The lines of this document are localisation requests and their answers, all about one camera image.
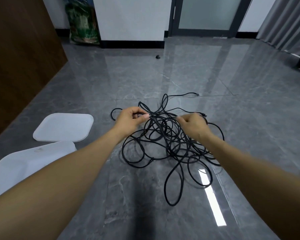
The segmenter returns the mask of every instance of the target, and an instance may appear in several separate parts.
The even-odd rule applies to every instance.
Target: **white plastic lid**
[[[92,127],[93,117],[84,113],[53,113],[44,118],[33,133],[37,141],[72,141],[85,139]]]
[[[44,166],[76,151],[71,141],[11,153],[0,160],[0,195]]]

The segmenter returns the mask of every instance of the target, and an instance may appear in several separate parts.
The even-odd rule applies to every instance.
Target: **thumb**
[[[149,117],[150,117],[150,115],[149,115],[148,113],[143,114],[143,115],[137,117],[137,118],[135,119],[136,124],[138,125],[138,124],[141,124],[142,122],[147,121],[147,120],[149,119]]]
[[[184,118],[182,118],[181,116],[177,116],[176,120],[179,122],[179,124],[183,127],[184,125],[186,125],[186,121]]]

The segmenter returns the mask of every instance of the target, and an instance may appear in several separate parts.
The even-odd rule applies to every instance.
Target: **gray curtain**
[[[256,38],[300,55],[300,0],[276,0]]]

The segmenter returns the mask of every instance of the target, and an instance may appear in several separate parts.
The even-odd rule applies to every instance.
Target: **black door frame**
[[[172,0],[168,36],[206,36],[227,37],[236,36],[252,0],[241,0],[234,15],[229,30],[217,29],[181,29],[179,28],[183,0]]]

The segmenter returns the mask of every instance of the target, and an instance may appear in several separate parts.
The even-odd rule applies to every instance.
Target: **glass door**
[[[170,36],[234,37],[251,0],[172,0]]]

